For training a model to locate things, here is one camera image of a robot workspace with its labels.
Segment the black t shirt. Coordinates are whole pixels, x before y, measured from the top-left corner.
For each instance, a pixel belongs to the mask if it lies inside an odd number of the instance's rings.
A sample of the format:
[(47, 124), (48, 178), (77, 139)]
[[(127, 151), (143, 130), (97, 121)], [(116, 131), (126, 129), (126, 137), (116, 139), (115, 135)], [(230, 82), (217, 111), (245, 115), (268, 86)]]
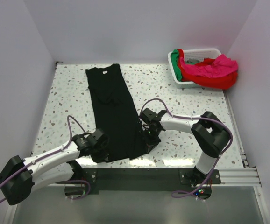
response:
[(146, 153), (142, 126), (122, 76), (120, 65), (85, 71), (91, 95), (95, 124), (109, 137), (108, 162), (135, 159)]

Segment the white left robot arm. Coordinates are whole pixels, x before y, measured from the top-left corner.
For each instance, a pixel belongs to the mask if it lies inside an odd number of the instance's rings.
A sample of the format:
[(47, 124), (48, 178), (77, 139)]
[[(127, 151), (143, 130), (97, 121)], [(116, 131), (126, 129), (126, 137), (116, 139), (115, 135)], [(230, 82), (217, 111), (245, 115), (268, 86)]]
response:
[(97, 129), (76, 134), (64, 144), (37, 156), (14, 156), (0, 173), (0, 190), (9, 205), (24, 201), (32, 192), (56, 182), (78, 183), (84, 171), (77, 159), (83, 156), (107, 158), (109, 137)]

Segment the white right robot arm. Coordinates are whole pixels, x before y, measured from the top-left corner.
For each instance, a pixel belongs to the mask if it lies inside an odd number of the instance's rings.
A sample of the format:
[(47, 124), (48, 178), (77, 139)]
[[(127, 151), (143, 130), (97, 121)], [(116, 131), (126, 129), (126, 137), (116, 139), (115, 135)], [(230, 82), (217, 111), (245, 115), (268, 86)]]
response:
[(140, 113), (139, 118), (143, 122), (142, 136), (147, 144), (148, 153), (161, 142), (159, 135), (162, 131), (179, 131), (195, 137), (202, 150), (193, 172), (193, 177), (198, 183), (205, 183), (210, 178), (210, 172), (217, 159), (233, 141), (229, 128), (212, 112), (190, 118), (171, 115), (167, 110), (155, 113), (146, 108)]

